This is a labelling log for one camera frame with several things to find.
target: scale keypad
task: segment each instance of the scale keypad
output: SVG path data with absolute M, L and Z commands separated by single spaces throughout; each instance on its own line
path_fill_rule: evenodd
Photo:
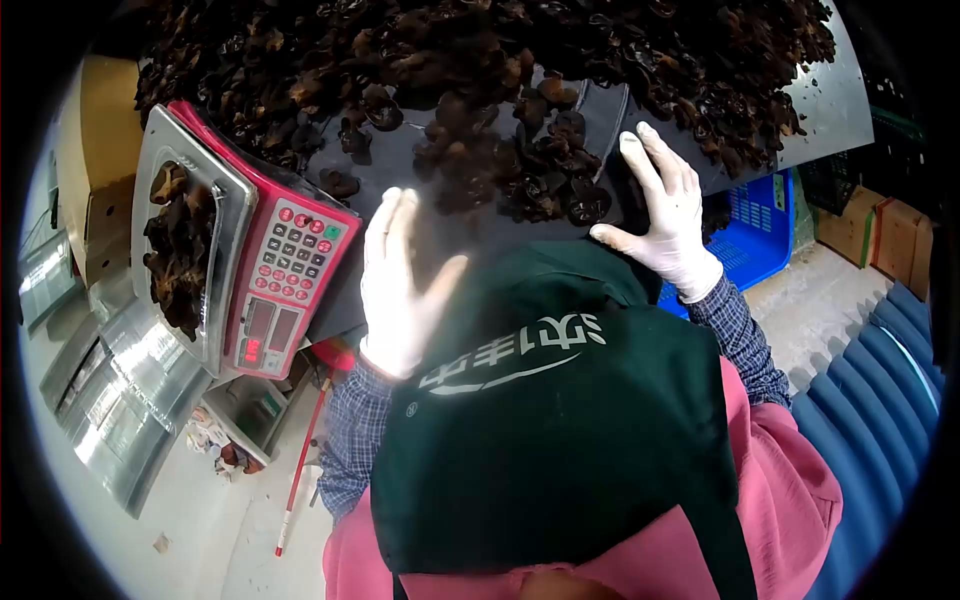
M 309 304 L 326 259 L 343 239 L 342 223 L 280 198 L 251 276 L 251 288 Z

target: dried black fungus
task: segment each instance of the dried black fungus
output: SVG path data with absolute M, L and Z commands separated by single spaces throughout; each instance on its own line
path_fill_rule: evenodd
M 392 132 L 403 124 L 403 112 L 383 85 L 368 85 L 360 105 L 371 124 L 382 132 Z
M 630 84 L 641 106 L 690 130 L 735 178 L 772 165 L 782 136 L 804 134 L 780 90 L 798 64 L 807 71 L 835 52 L 831 11 L 819 0 L 157 0 L 151 11 L 136 93 L 144 123 L 153 105 L 188 100 L 246 152 L 299 170 L 321 146 L 302 119 L 319 125 L 346 115 L 342 148 L 368 161 L 376 142 L 361 130 L 366 120 L 375 134 L 388 132 L 407 101 L 452 94 L 459 107 L 438 107 L 436 134 L 413 149 L 418 173 L 440 168 L 450 180 L 443 209 L 470 210 L 499 187 L 508 212 L 536 219 L 571 205 L 561 200 L 573 196 L 572 183 L 541 189 L 547 173 L 588 180 L 598 162 L 570 152 L 578 140 L 569 132 L 534 141 L 555 111 L 576 106 L 577 90 L 559 73 Z M 535 57 L 547 71 L 531 86 Z M 502 148 L 485 123 L 503 103 L 526 130 L 514 143 L 519 172 L 502 174 L 503 150 L 497 162 L 458 166 Z M 512 210 L 510 199 L 519 203 Z
M 167 204 L 186 189 L 186 170 L 173 160 L 167 160 L 157 171 L 150 186 L 150 202 Z
M 186 170 L 173 161 L 160 167 L 150 199 L 154 204 L 164 204 L 143 230 L 153 250 L 143 255 L 143 265 L 151 275 L 150 297 L 160 305 L 167 323 L 195 342 L 216 203 L 209 188 L 198 183 L 189 185 Z
M 333 198 L 342 200 L 360 191 L 360 180 L 335 169 L 322 169 L 320 189 Z

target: blue plastic crate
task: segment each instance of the blue plastic crate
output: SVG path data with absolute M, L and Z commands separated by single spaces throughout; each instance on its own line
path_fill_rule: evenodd
M 728 192 L 730 226 L 717 231 L 707 250 L 723 263 L 741 292 L 786 266 L 793 251 L 793 180 L 790 171 L 735 187 Z M 657 306 L 686 317 L 677 302 L 677 288 L 663 283 Z

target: red scale body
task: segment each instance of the red scale body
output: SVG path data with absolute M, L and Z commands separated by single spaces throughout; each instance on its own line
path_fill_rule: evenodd
M 363 222 L 253 169 L 188 103 L 172 102 L 168 109 L 257 189 L 256 209 L 233 281 L 224 356 L 235 371 L 282 379 Z

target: glove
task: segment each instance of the glove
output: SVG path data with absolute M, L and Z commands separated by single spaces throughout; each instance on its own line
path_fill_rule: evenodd
M 426 293 L 414 288 L 410 238 L 419 201 L 412 189 L 391 187 L 373 214 L 364 239 L 360 297 L 368 333 L 360 355 L 394 379 L 408 378 L 423 358 L 453 289 L 467 267 L 465 256 L 446 261 Z
M 590 236 L 676 285 L 683 303 L 699 302 L 723 276 L 723 265 L 704 248 L 700 178 L 649 125 L 640 122 L 636 132 L 639 139 L 630 132 L 620 134 L 620 154 L 643 188 L 650 230 L 636 236 L 611 225 L 594 225 Z

